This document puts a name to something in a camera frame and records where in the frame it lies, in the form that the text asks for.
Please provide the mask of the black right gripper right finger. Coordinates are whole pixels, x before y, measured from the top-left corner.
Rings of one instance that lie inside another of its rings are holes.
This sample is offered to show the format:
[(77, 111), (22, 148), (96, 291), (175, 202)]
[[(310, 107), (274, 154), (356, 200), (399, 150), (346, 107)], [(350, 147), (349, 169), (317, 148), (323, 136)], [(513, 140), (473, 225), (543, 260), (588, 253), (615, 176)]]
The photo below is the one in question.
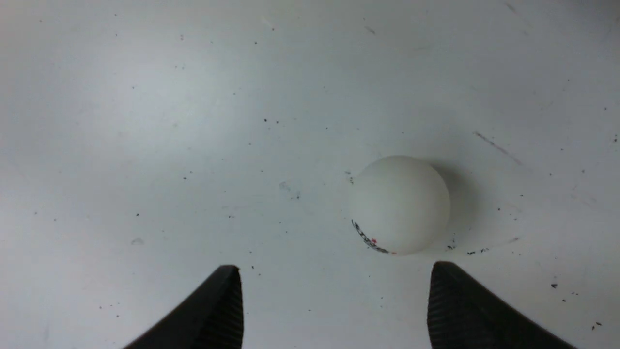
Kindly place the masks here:
[(450, 261), (430, 278), (427, 328), (433, 349), (572, 349)]

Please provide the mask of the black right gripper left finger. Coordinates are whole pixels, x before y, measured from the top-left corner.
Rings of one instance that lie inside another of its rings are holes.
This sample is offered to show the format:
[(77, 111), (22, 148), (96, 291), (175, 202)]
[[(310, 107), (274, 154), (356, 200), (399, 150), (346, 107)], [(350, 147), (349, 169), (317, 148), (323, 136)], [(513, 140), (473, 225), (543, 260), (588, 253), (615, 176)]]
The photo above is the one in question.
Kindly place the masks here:
[(241, 349), (243, 336), (240, 271), (235, 265), (222, 265), (126, 348)]

